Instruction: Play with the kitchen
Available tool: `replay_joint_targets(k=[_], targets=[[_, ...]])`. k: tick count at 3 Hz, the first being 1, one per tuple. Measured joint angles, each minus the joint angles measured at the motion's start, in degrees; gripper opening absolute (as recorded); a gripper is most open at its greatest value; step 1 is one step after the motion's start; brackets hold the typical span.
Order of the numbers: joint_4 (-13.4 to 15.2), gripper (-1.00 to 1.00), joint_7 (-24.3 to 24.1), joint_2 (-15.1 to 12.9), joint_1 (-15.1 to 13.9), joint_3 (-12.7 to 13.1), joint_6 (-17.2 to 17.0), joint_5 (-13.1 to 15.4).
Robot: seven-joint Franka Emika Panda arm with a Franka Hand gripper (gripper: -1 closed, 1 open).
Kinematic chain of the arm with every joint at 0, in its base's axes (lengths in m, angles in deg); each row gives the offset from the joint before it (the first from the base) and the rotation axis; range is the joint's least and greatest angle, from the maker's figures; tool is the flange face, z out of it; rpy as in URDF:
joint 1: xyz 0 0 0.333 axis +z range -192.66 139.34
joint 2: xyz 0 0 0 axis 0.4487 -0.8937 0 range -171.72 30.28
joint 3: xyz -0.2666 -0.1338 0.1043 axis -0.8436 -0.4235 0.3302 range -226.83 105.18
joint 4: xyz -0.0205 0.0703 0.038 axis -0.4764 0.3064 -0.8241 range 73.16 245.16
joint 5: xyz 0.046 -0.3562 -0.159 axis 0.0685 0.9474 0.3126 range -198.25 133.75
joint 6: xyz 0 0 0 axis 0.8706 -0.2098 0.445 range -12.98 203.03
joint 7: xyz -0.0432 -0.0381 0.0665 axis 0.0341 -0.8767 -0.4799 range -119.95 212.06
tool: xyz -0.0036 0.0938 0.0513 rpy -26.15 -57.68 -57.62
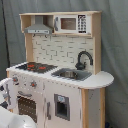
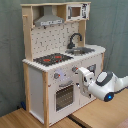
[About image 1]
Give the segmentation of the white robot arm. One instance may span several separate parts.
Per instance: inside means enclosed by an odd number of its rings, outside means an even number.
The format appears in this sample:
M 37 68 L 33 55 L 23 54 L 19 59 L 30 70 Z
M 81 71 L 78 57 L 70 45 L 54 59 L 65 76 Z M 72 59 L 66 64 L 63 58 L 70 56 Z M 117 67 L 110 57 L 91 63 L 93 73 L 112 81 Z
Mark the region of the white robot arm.
M 10 112 L 16 105 L 13 79 L 5 78 L 0 81 L 0 128 L 37 128 L 30 116 Z

